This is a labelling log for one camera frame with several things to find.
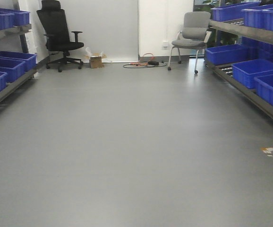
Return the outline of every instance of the cable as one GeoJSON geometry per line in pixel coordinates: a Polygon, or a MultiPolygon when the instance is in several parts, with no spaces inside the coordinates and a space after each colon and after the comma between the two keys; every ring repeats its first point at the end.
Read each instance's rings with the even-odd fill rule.
{"type": "Polygon", "coordinates": [[[130,64],[123,65],[123,67],[126,69],[143,69],[143,68],[164,67],[167,65],[164,62],[161,62],[161,64],[163,64],[163,65],[149,65],[148,64],[149,61],[142,61],[144,56],[147,54],[152,55],[152,57],[150,58],[149,61],[153,61],[155,59],[155,56],[152,53],[145,53],[138,62],[131,62],[130,64]]]}
{"type": "Polygon", "coordinates": [[[139,65],[139,66],[135,66],[135,65],[132,65],[132,64],[127,64],[127,65],[123,65],[123,68],[126,68],[126,69],[148,69],[148,68],[157,68],[157,67],[164,67],[166,66],[167,64],[164,63],[164,62],[160,62],[159,65],[139,65]]]}

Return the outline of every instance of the chair seat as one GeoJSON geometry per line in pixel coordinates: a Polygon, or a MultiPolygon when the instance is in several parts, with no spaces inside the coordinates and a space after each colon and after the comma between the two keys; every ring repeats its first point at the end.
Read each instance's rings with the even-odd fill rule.
{"type": "Polygon", "coordinates": [[[205,43],[203,41],[195,41],[190,39],[179,39],[174,40],[172,45],[183,49],[203,49],[205,48],[205,43]]]}
{"type": "Polygon", "coordinates": [[[72,51],[79,49],[84,46],[84,43],[81,42],[69,42],[65,44],[58,44],[58,45],[53,45],[50,48],[50,51],[72,51]]]}

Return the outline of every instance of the black office chair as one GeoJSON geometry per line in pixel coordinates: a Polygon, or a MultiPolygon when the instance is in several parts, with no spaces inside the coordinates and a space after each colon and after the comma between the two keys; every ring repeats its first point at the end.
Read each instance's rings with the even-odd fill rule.
{"type": "Polygon", "coordinates": [[[71,42],[65,17],[65,11],[61,9],[59,1],[43,0],[42,9],[37,10],[38,17],[44,27],[47,37],[46,47],[49,51],[62,51],[63,58],[50,61],[46,64],[46,68],[50,68],[50,64],[59,63],[58,72],[62,72],[63,65],[68,62],[79,65],[82,68],[81,59],[69,58],[69,51],[76,50],[84,46],[84,43],[78,42],[78,34],[80,31],[74,31],[75,42],[71,42]]]}

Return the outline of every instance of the chair backrest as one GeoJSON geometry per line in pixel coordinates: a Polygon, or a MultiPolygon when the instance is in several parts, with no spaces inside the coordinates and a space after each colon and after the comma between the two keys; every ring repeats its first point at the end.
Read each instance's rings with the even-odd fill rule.
{"type": "Polygon", "coordinates": [[[211,14],[204,11],[188,12],[184,16],[182,35],[185,39],[204,40],[211,14]]]}
{"type": "Polygon", "coordinates": [[[46,34],[53,35],[50,44],[65,44],[70,42],[65,11],[57,0],[43,0],[42,9],[37,11],[46,34]]]}

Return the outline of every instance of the chair base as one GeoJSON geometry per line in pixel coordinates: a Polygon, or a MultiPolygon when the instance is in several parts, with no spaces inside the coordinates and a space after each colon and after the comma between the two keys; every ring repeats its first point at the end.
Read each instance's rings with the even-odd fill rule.
{"type": "Polygon", "coordinates": [[[46,63],[46,68],[47,69],[50,69],[50,64],[56,64],[58,63],[59,66],[58,66],[58,72],[62,72],[63,70],[63,65],[66,65],[67,63],[73,63],[73,64],[76,64],[76,65],[79,65],[78,69],[82,69],[82,66],[83,66],[83,62],[81,59],[78,59],[78,58],[68,58],[68,52],[64,52],[63,53],[63,58],[60,58],[58,60],[54,60],[54,61],[50,61],[48,63],[46,63]]]}
{"type": "MultiPolygon", "coordinates": [[[[176,46],[173,46],[172,49],[171,49],[171,52],[170,52],[170,56],[169,56],[169,60],[168,60],[168,71],[171,71],[171,67],[170,67],[170,61],[171,61],[171,56],[172,56],[172,50],[174,48],[177,48],[178,49],[178,53],[179,53],[179,61],[178,61],[178,64],[181,64],[182,61],[181,61],[181,57],[180,57],[180,51],[179,51],[179,48],[176,47],[176,46]]],[[[194,73],[197,74],[198,71],[196,70],[196,65],[197,65],[197,59],[198,59],[198,52],[202,50],[202,49],[197,49],[196,50],[196,60],[195,60],[195,68],[194,68],[194,73]]]]}

